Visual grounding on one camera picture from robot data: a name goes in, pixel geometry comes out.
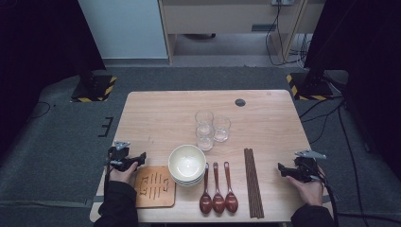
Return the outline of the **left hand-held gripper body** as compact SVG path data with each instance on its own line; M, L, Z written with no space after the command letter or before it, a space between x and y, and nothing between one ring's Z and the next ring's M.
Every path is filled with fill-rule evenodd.
M133 163L139 163L139 158L129 158L130 142L121 142L115 140L113 146L108 150L107 171L110 172L113 168L118 171L128 170Z

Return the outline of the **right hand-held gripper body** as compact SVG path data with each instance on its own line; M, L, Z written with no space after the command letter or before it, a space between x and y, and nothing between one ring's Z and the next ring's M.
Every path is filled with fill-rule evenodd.
M303 183L309 183L321 178L317 164L317 159L325 160L327 156L314 150L304 150L295 152L296 159L294 164L297 166L295 179Z

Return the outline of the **square wooden coaster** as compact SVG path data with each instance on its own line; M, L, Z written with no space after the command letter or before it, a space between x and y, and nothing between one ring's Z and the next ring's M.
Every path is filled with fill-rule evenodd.
M175 203L176 183L166 166L141 167L134 189L138 208L171 207Z

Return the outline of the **bundle of brown chopsticks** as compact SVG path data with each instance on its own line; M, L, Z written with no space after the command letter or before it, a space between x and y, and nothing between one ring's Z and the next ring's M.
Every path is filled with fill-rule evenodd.
M263 218L264 209L261 199L259 183L257 178L255 160L253 150L251 148L244 149L246 180L248 189L248 200L251 218Z

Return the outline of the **dark red wooden spoon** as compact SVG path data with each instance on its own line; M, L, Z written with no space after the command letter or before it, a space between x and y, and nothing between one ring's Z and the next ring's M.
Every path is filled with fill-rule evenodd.
M213 163L214 179L215 179L215 196L213 198L213 209L216 213L222 214L225 210L225 199L219 190L218 163Z
M230 165L228 162L224 163L224 170L227 181L227 195L225 198L225 207L229 212L235 213L238 209L238 200L232 189Z
M209 172L209 165L205 166L204 176L203 176L203 193L200 197L200 211L203 214L209 214L213 208L212 199L208 193L208 172Z

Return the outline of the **person's left hand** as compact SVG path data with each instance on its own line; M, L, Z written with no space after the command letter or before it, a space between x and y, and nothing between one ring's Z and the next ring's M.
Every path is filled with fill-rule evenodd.
M131 184L136 177L138 163L134 162L126 171L112 169L110 171L110 180L115 182Z

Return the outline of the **person's right hand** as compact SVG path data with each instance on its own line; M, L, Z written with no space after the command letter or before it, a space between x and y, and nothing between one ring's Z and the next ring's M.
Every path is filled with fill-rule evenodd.
M286 176L286 179L298 190L304 203L314 206L323 205L323 183L320 180L302 183L291 176Z

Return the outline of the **clear drinking glass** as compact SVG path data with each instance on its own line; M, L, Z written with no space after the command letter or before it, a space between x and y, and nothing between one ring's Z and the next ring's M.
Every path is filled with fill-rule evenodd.
M214 145L213 129L209 125L200 125L196 129L197 146L203 150L208 151Z
M231 128L231 120L226 116L217 116L213 121L214 140L217 142L225 142L229 137Z
M201 135L209 134L213 129L214 115L208 110L200 110L195 114L197 132Z

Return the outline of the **black stand with striped base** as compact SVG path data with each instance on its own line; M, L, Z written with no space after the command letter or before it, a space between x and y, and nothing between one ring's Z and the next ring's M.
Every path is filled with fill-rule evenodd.
M71 95L72 102L106 101L117 80L105 69L91 70L87 67L80 68L78 76L78 85Z
M287 81L296 100L326 100L333 98L333 92L323 79L324 69L314 66L302 73L290 73Z

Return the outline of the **white cabinet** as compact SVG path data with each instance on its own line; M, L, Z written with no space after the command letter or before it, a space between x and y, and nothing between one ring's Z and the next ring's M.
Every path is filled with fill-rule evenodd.
M104 60L166 59L158 0L78 0Z

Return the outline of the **black curtain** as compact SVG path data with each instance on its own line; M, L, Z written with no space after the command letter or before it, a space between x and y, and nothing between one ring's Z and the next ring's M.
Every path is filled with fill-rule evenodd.
M0 161L44 87L102 69L78 0L0 0Z
M347 107L368 148L401 179L401 0L326 0L305 66L348 73Z

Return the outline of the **grey rectangular desk plate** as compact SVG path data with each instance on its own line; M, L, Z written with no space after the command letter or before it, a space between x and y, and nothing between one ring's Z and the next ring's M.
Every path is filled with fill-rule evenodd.
M276 29L276 24L253 24L251 32L271 32Z

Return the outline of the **light wooden desk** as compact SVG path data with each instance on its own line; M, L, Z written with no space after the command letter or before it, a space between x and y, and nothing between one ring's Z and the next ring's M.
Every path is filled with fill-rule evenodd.
M293 6L272 6L271 0L158 0L168 58L182 34L252 33L253 24L276 24L268 32L280 62L296 35L311 34L326 0L295 0Z

